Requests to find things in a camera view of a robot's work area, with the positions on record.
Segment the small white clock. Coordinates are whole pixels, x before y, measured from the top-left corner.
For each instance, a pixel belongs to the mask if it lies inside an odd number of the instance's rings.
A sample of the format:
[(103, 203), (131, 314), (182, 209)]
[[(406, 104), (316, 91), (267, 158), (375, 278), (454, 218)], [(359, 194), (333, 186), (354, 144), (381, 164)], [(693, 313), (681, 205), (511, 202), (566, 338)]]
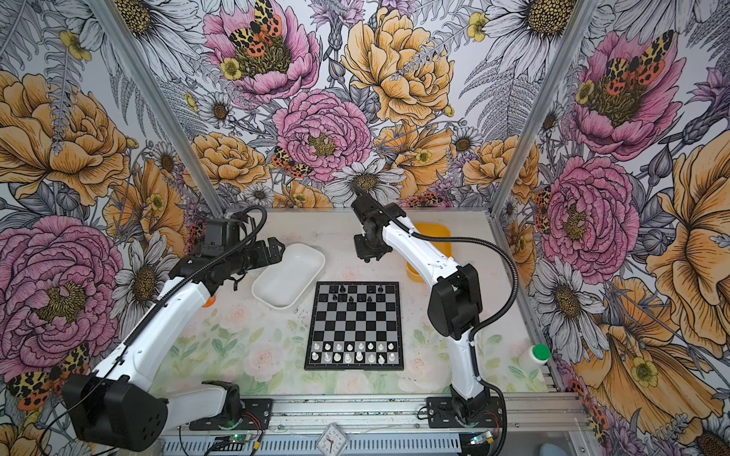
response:
[(328, 425), (317, 440), (317, 450), (323, 456), (340, 456), (347, 446), (347, 434), (334, 423)]

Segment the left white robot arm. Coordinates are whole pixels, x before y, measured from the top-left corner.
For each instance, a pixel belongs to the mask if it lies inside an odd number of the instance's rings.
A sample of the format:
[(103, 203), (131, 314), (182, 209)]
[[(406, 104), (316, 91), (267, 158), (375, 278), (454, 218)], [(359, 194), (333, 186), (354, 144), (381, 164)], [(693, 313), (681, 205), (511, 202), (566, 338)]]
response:
[(226, 281), (239, 282), (251, 270), (282, 261), (284, 244), (274, 237), (259, 239), (262, 226), (253, 224), (243, 236), (238, 220), (211, 220), (203, 241), (175, 264), (161, 296), (125, 339), (89, 374), (68, 378), (62, 397), (78, 439), (141, 452), (185, 424), (241, 423), (240, 390), (231, 383), (208, 381), (169, 397), (150, 390), (187, 323)]

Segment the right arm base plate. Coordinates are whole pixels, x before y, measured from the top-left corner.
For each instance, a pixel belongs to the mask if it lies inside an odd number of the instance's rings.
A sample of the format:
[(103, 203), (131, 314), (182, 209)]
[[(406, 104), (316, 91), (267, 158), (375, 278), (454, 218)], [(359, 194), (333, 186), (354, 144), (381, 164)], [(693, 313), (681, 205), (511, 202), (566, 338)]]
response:
[(503, 429), (506, 427), (504, 417), (505, 404), (496, 396), (475, 417), (460, 421), (452, 406), (452, 398), (431, 396), (426, 398), (427, 421), (431, 429)]

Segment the white bottle green cap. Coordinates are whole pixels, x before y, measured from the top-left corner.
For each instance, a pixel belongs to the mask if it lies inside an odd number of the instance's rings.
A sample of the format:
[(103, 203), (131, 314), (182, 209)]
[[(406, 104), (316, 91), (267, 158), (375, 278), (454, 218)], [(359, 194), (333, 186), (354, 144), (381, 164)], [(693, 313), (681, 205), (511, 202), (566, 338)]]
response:
[(535, 344), (518, 357), (518, 366), (525, 372), (539, 369), (551, 360), (551, 349), (545, 344)]

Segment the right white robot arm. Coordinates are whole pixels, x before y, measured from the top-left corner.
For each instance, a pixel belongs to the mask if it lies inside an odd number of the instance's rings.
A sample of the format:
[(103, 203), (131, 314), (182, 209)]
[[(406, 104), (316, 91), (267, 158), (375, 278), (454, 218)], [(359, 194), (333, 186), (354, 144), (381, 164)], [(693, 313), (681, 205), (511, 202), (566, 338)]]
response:
[(473, 361), (470, 332), (483, 311), (480, 281), (471, 264), (459, 264), (435, 246), (438, 242), (474, 243), (499, 248), (472, 237), (430, 237), (421, 234), (405, 211), (391, 203), (381, 205), (359, 192), (352, 209), (362, 225), (354, 237), (357, 256), (368, 262), (398, 252), (431, 287), (427, 315), (433, 328), (448, 339), (452, 366), (452, 408), (458, 422), (471, 425), (490, 403), (490, 394)]

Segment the aluminium front rail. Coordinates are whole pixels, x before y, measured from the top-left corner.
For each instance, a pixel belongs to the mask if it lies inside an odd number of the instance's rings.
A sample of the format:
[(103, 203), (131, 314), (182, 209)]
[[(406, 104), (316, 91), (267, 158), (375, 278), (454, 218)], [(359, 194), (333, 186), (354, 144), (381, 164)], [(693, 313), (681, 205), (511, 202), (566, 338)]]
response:
[[(279, 395), (274, 401), (269, 435), (318, 434), (332, 423), (347, 433), (477, 432), (484, 429), (431, 429), (426, 395)], [(575, 393), (506, 393), (508, 431), (587, 431), (589, 418)]]

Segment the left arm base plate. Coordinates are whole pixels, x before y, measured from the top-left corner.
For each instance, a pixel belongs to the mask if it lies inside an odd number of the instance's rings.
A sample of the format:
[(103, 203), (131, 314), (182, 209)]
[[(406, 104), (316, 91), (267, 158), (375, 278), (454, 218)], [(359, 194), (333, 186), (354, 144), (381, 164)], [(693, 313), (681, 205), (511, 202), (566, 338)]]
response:
[(267, 398), (228, 400), (222, 411), (191, 422), (191, 431), (266, 431), (274, 401)]

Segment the white plastic tray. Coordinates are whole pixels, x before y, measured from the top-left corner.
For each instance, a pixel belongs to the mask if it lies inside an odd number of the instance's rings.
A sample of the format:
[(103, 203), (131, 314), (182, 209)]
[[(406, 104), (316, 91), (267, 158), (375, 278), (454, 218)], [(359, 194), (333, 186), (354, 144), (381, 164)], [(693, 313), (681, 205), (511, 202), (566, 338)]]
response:
[(252, 296), (274, 310), (286, 310), (315, 282), (325, 262), (319, 250), (303, 243), (290, 244), (281, 262), (266, 267), (254, 281)]

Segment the black and silver chessboard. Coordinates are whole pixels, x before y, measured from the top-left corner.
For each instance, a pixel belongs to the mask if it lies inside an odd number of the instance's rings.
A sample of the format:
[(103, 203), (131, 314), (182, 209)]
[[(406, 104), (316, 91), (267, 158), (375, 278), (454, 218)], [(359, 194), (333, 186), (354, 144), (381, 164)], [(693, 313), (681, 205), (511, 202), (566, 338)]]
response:
[(319, 281), (304, 369), (402, 371), (397, 281)]

